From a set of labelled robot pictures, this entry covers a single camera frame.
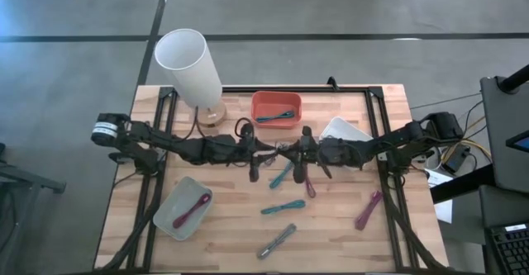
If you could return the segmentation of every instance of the butcher block tabletop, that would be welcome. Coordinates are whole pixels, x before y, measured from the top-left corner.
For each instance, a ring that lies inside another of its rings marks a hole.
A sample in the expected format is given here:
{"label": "butcher block tabletop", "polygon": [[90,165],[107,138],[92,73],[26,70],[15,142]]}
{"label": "butcher block tabletop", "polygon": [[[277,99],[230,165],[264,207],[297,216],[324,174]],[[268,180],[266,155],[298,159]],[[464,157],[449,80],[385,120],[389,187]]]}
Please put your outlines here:
{"label": "butcher block tabletop", "polygon": [[[392,130],[412,119],[404,86],[376,85],[384,90]],[[131,119],[149,121],[152,125],[159,86],[138,87]],[[319,136],[329,121],[340,116],[370,134],[365,95],[360,92],[301,92],[303,118],[292,130],[255,128],[255,135],[267,144],[293,143],[301,136],[303,126],[310,126]],[[227,118],[218,127],[203,128],[206,135],[234,135],[236,121],[250,117],[252,93],[224,93]],[[374,99],[379,133],[383,134],[379,107]],[[161,125],[165,126],[167,108]],[[178,101],[173,134],[185,136],[193,123],[193,109]],[[199,137],[197,131],[192,137]],[[213,204],[198,230],[187,240],[177,241],[162,230],[155,234],[150,271],[171,273],[343,273],[394,271],[384,203],[380,202],[364,230],[356,230],[355,218],[369,203],[371,194],[380,189],[375,162],[357,168],[330,167],[332,179],[315,164],[308,165],[308,176],[317,192],[309,198],[304,184],[296,184],[290,173],[274,190],[269,183],[283,171],[287,160],[278,157],[269,167],[260,167],[260,179],[251,183],[248,167],[233,165],[192,166],[176,154],[169,153],[162,202],[183,177],[191,177],[213,193]],[[116,181],[134,172],[133,164],[120,165]],[[141,175],[117,185],[110,198],[107,218],[102,229],[95,267],[101,267],[121,248],[131,233],[141,187]],[[428,250],[447,265],[445,247],[439,231],[427,179],[418,171],[406,175],[404,191],[412,228]],[[261,215],[260,211],[297,199],[304,199],[303,209]],[[272,241],[287,225],[298,230],[267,259],[256,253]],[[402,232],[399,242],[404,261],[407,250]],[[146,230],[138,247],[138,264],[143,259]]]}

